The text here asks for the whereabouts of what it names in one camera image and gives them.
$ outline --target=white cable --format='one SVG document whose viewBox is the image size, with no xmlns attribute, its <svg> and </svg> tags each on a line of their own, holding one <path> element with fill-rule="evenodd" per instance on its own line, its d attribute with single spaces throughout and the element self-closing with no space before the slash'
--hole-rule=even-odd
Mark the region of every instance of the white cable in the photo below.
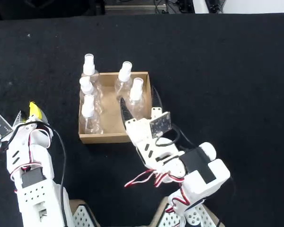
<svg viewBox="0 0 284 227">
<path fill-rule="evenodd" d="M 32 162 L 32 163 L 26 163 L 26 164 L 22 164 L 20 166 L 18 166 L 16 169 L 14 169 L 11 174 L 10 174 L 10 179 L 11 181 L 15 181 L 14 180 L 14 173 L 16 171 L 18 171 L 19 169 L 23 168 L 23 167 L 27 167 L 27 166 L 42 166 L 41 163 L 38 163 L 38 162 Z"/>
<path fill-rule="evenodd" d="M 44 133 L 46 134 L 46 136 L 48 137 L 48 146 L 46 147 L 46 149 L 48 149 L 48 148 L 51 146 L 51 142 L 52 142 L 49 133 L 48 133 L 46 130 L 44 130 L 44 129 L 34 129 L 34 130 L 32 130 L 32 131 L 30 132 L 29 136 L 31 136 L 31 134 L 32 134 L 34 131 L 42 131 L 42 132 L 44 132 Z"/>
</svg>

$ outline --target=white wall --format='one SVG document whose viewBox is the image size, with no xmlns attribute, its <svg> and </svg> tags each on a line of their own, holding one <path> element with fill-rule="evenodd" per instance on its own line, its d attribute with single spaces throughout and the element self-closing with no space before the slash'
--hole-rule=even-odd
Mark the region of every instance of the white wall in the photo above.
<svg viewBox="0 0 284 227">
<path fill-rule="evenodd" d="M 223 13 L 284 13 L 284 0 L 226 0 Z"/>
</svg>

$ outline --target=red and white wire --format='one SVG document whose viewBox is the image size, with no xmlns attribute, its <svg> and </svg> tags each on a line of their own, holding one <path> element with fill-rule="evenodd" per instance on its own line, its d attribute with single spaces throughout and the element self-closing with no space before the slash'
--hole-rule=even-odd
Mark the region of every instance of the red and white wire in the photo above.
<svg viewBox="0 0 284 227">
<path fill-rule="evenodd" d="M 14 170 L 11 172 L 11 174 L 10 174 L 10 179 L 11 179 L 12 181 L 15 181 L 15 180 L 14 180 L 14 173 L 15 173 L 16 171 L 18 171 L 19 169 L 21 169 L 21 168 L 27 168 L 27 167 L 29 167 L 29 166 L 42 166 L 42 165 L 41 165 L 41 163 L 39 163 L 39 162 L 31 162 L 31 163 L 22 164 L 22 165 L 18 166 L 16 169 L 14 169 Z"/>
<path fill-rule="evenodd" d="M 160 174 L 157 177 L 157 180 L 155 181 L 155 187 L 158 188 L 166 177 L 169 177 L 172 181 L 177 182 L 177 183 L 182 183 L 184 181 L 184 178 L 177 178 L 171 175 L 170 173 L 164 173 L 164 174 Z"/>
<path fill-rule="evenodd" d="M 132 179 L 131 181 L 127 182 L 124 187 L 127 188 L 129 186 L 132 186 L 134 184 L 137 184 L 137 183 L 144 183 L 144 182 L 147 182 L 149 179 L 151 179 L 151 177 L 154 175 L 154 170 L 153 169 L 148 169 L 146 171 L 144 171 L 143 173 L 137 175 L 134 179 Z M 146 179 L 142 180 L 142 181 L 135 181 L 137 180 L 139 177 L 143 176 L 144 174 L 146 173 L 151 173 Z"/>
<path fill-rule="evenodd" d="M 180 203 L 182 203 L 182 204 L 184 204 L 184 205 L 186 205 L 186 206 L 189 206 L 189 205 L 190 205 L 190 201 L 189 201 L 189 199 L 186 197 L 186 195 L 185 195 L 185 193 L 184 193 L 182 187 L 180 188 L 180 192 L 181 192 L 181 195 L 182 195 L 182 197 L 183 197 L 184 200 L 181 199 L 181 198 L 178 198 L 178 197 L 174 197 L 174 198 L 171 200 L 171 202 L 172 202 L 172 207 L 169 207 L 169 208 L 165 209 L 165 212 L 166 212 L 166 213 L 175 212 L 174 207 L 176 207 L 176 204 L 175 204 L 174 200 L 176 200 L 176 201 L 178 201 L 178 202 L 180 202 Z"/>
</svg>

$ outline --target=black wire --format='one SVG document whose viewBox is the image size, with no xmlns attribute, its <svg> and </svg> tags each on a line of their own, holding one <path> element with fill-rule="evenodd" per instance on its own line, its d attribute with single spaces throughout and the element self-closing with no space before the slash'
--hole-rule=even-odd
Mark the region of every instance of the black wire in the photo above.
<svg viewBox="0 0 284 227">
<path fill-rule="evenodd" d="M 156 12 L 156 13 L 160 13 L 160 11 L 158 10 L 158 5 L 159 5 L 163 0 L 160 0 L 157 4 L 156 4 L 156 1 L 157 1 L 157 0 L 153 0 L 153 4 L 155 5 L 155 12 Z"/>
<path fill-rule="evenodd" d="M 19 128 L 22 127 L 22 126 L 26 126 L 26 125 L 30 125 L 30 124 L 41 124 L 41 125 L 45 125 L 46 127 L 50 128 L 51 130 L 53 130 L 58 138 L 59 138 L 59 141 L 61 143 L 61 147 L 62 147 L 62 150 L 63 150 L 63 156 L 64 156 L 64 160 L 63 160 L 63 170 L 62 170 L 62 179 L 61 179 L 61 188 L 60 188 L 60 196 L 61 196 L 61 211 L 62 211 L 62 217 L 63 217 L 63 222 L 64 222 L 64 227 L 67 227 L 67 219 L 66 219 L 66 215 L 65 215 L 65 209 L 64 209 L 64 197 L 63 197 L 63 184 L 64 184 L 64 176 L 65 176 L 65 169 L 66 169 L 66 149 L 65 149 L 65 146 L 64 146 L 64 143 L 63 143 L 63 140 L 60 136 L 60 134 L 52 127 L 50 126 L 49 124 L 45 123 L 45 122 L 39 122 L 39 121 L 34 121 L 34 122 L 27 122 L 27 123 L 24 123 L 24 124 L 20 124 L 18 125 L 13 134 L 11 135 L 9 141 L 7 142 L 6 144 L 6 147 L 4 150 L 7 150 L 7 148 L 9 147 L 9 144 L 13 141 L 13 139 L 15 138 L 16 136 L 16 133 L 18 132 Z"/>
<path fill-rule="evenodd" d="M 178 127 L 176 126 L 175 124 L 173 124 L 174 127 L 177 127 L 177 129 L 179 130 L 179 132 L 181 133 L 181 135 L 185 138 L 185 140 L 190 143 L 190 145 L 192 145 L 194 148 L 196 148 L 197 146 L 192 142 L 190 141 L 190 139 L 184 134 L 184 132 Z"/>
<path fill-rule="evenodd" d="M 177 12 L 175 11 L 175 9 L 174 9 L 174 8 L 172 8 L 172 6 L 169 4 L 169 1 L 167 1 L 167 2 L 166 2 L 166 5 L 168 5 L 168 6 L 169 6 L 169 8 L 171 8 L 171 10 L 172 10 L 174 13 L 177 13 Z"/>
<path fill-rule="evenodd" d="M 155 145 L 156 145 L 157 147 L 167 147 L 167 146 L 169 146 L 169 145 L 172 145 L 172 144 L 178 142 L 178 140 L 180 139 L 180 132 L 179 132 L 179 130 L 178 130 L 178 127 L 175 127 L 175 125 L 171 125 L 171 128 L 176 131 L 176 133 L 177 133 L 176 138 L 175 138 L 173 141 L 169 142 L 169 143 L 157 144 L 158 140 L 163 136 L 163 135 L 161 135 L 161 136 L 159 136 L 159 137 L 156 139 Z"/>
<path fill-rule="evenodd" d="M 234 181 L 234 179 L 232 177 L 229 178 L 232 182 L 232 196 L 231 196 L 231 199 L 230 201 L 226 204 L 226 209 L 225 209 L 225 212 L 224 214 L 221 216 L 221 218 L 219 219 L 219 222 L 217 224 L 216 227 L 219 227 L 220 224 L 222 223 L 223 219 L 225 218 L 226 214 L 231 210 L 231 206 L 233 205 L 233 201 L 234 201 L 234 198 L 236 196 L 236 191 L 237 191 L 237 187 L 236 187 L 236 183 Z"/>
</svg>

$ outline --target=yellow object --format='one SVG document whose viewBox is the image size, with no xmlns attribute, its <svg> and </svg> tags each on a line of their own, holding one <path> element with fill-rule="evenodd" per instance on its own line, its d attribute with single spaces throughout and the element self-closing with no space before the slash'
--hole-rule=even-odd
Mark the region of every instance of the yellow object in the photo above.
<svg viewBox="0 0 284 227">
<path fill-rule="evenodd" d="M 42 112 L 34 102 L 29 103 L 29 116 L 31 117 L 32 115 L 42 120 Z"/>
</svg>

